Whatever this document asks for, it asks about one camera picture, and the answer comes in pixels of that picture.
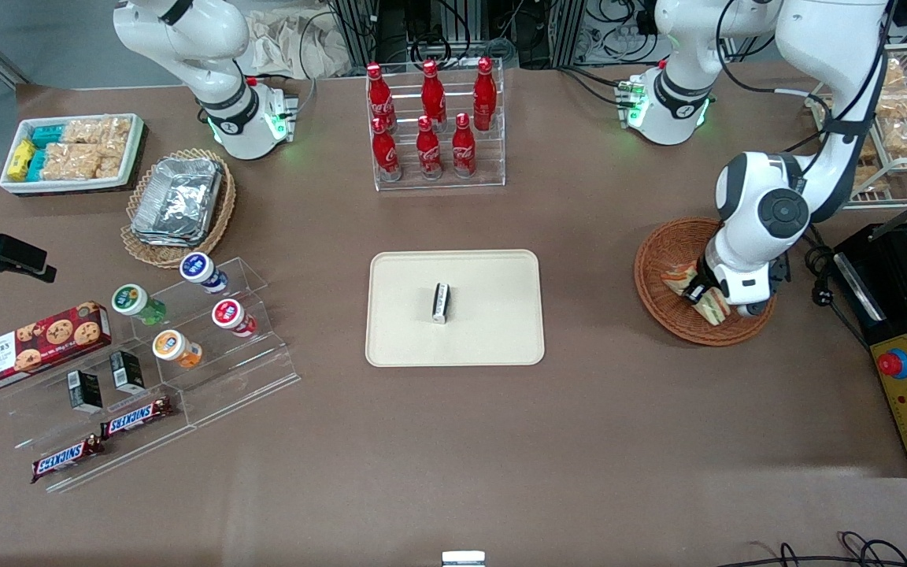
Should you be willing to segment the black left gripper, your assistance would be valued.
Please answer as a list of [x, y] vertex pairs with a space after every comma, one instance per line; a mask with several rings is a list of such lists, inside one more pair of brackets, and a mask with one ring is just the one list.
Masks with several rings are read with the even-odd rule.
[[703, 254], [696, 263], [696, 274], [692, 279], [692, 284], [685, 288], [683, 297], [691, 305], [697, 305], [712, 288], [716, 288], [723, 295], [724, 300], [715, 301], [716, 316], [719, 319], [727, 319], [733, 313], [731, 306], [737, 305], [735, 294], [731, 293], [731, 284], [737, 279], [737, 270], [730, 265], [720, 262], [713, 265], [710, 261], [715, 261], [715, 254]]

